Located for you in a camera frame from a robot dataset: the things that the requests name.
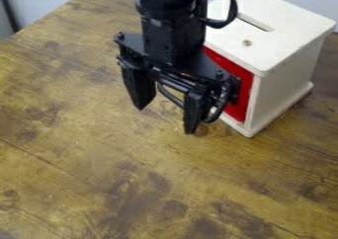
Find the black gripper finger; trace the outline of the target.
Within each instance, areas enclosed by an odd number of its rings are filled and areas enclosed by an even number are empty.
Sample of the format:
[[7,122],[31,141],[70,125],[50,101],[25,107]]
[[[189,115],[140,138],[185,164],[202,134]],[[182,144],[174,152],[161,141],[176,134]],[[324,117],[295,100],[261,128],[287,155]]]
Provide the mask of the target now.
[[157,96],[157,82],[150,77],[150,69],[124,65],[122,76],[134,106],[142,110]]
[[186,134],[196,134],[201,122],[208,118],[210,100],[205,90],[192,89],[184,98],[184,128]]

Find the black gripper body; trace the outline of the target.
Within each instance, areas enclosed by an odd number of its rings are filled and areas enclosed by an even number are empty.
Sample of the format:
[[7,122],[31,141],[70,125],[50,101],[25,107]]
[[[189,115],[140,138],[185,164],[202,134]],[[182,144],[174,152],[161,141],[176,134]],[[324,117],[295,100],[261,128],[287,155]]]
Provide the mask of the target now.
[[150,69],[157,85],[162,78],[184,77],[217,84],[232,75],[204,50],[206,25],[193,15],[162,21],[142,17],[141,34],[118,33],[120,65]]

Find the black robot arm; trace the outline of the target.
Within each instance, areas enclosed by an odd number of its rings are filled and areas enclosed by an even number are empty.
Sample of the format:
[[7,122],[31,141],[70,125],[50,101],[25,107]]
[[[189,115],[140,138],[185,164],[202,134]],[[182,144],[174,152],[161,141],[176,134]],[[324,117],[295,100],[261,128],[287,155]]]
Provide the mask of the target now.
[[222,29],[238,16],[230,0],[224,20],[208,17],[209,0],[136,0],[140,34],[118,33],[118,64],[133,103],[144,109],[164,94],[184,110],[188,134],[216,122],[234,98],[240,82],[208,56],[206,29]]

